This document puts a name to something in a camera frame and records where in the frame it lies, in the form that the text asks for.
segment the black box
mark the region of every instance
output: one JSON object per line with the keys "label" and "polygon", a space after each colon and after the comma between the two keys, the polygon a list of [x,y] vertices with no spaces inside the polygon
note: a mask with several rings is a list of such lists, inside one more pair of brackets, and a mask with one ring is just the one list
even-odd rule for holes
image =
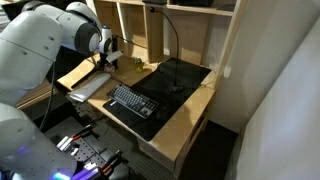
{"label": "black box", "polygon": [[153,3],[153,4],[161,4],[165,5],[167,4],[167,0],[142,0],[144,3]]}
{"label": "black box", "polygon": [[210,7],[213,3],[213,0],[176,0],[176,2],[180,6]]}

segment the electronic device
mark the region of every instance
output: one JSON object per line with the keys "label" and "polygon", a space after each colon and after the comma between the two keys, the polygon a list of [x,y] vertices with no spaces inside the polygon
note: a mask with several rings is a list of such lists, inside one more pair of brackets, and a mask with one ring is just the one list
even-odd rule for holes
{"label": "electronic device", "polygon": [[113,88],[107,96],[144,119],[147,119],[159,105],[158,102],[123,84]]}
{"label": "electronic device", "polygon": [[55,179],[57,173],[71,179],[79,163],[57,149],[15,105],[42,83],[60,46],[84,54],[97,49],[107,54],[110,46],[104,48],[100,21],[81,2],[69,4],[67,11],[39,1],[22,9],[0,33],[0,144],[5,145],[0,164],[15,172],[15,180]]}
{"label": "electronic device", "polygon": [[176,0],[181,6],[202,6],[210,7],[214,0]]}
{"label": "electronic device", "polygon": [[165,5],[167,4],[167,0],[142,0],[144,3],[153,3],[153,4],[161,4]]}

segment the desk lamp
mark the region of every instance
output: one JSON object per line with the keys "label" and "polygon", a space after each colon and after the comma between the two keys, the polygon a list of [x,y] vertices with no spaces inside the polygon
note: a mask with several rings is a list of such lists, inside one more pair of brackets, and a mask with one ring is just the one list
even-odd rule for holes
{"label": "desk lamp", "polygon": [[178,59],[179,59],[179,36],[178,36],[178,33],[176,31],[176,29],[174,28],[172,22],[170,21],[170,19],[168,18],[168,16],[166,14],[164,14],[163,12],[161,11],[158,11],[157,9],[155,9],[154,7],[151,7],[150,8],[150,12],[151,13],[160,13],[162,14],[164,17],[167,18],[168,22],[170,23],[172,29],[174,30],[174,33],[176,34],[176,37],[177,37],[177,59],[175,60],[176,61],[176,66],[175,66],[175,70],[174,70],[174,80],[173,80],[173,83],[171,83],[168,87],[168,91],[171,92],[171,93],[180,93],[183,91],[184,87],[181,83],[177,82],[177,72],[178,72]]}

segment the white wall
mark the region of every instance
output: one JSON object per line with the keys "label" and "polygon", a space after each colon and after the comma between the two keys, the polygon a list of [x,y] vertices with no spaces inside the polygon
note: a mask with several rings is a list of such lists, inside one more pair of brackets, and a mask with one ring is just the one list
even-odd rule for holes
{"label": "white wall", "polygon": [[[212,121],[235,132],[250,119],[319,13],[311,0],[248,1],[231,54],[230,78],[219,88],[210,111]],[[221,18],[213,21],[204,59],[211,67],[217,57],[214,49],[219,48],[214,33],[224,36],[226,29]]]}
{"label": "white wall", "polygon": [[236,179],[320,178],[320,19],[249,121]]}

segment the blue light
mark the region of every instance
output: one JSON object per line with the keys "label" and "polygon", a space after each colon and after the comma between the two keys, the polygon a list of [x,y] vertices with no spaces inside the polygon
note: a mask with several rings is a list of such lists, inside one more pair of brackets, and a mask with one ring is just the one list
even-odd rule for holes
{"label": "blue light", "polygon": [[61,173],[55,173],[53,175],[53,179],[54,180],[70,180],[71,178]]}

